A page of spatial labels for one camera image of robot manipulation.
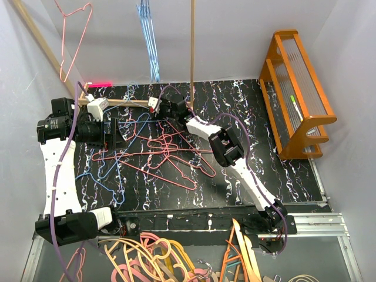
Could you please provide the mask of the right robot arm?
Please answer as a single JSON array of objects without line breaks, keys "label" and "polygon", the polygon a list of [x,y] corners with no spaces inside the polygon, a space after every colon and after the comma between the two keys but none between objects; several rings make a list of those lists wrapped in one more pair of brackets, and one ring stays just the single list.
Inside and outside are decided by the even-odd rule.
[{"label": "right robot arm", "polygon": [[282,202],[270,193],[248,165],[250,151],[244,151],[231,126],[224,128],[197,116],[181,98],[173,102],[161,97],[151,97],[147,106],[156,119],[171,118],[191,135],[209,142],[217,163],[229,170],[250,194],[261,216],[262,228],[275,233],[282,229],[287,234],[287,210]]}]

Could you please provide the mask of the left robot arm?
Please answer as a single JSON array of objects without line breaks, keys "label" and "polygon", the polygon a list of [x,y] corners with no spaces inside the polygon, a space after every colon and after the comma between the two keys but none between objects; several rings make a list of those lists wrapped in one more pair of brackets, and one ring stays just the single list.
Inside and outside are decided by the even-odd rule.
[{"label": "left robot arm", "polygon": [[110,130],[105,132],[103,112],[109,106],[108,100],[92,95],[87,99],[89,103],[78,113],[73,99],[53,99],[51,114],[36,127],[45,161],[46,202],[43,217],[35,223],[35,231],[59,246],[94,239],[103,230],[116,234],[122,225],[113,206],[84,212],[77,196],[76,144],[86,143],[106,150],[125,146],[117,119],[111,120]]}]

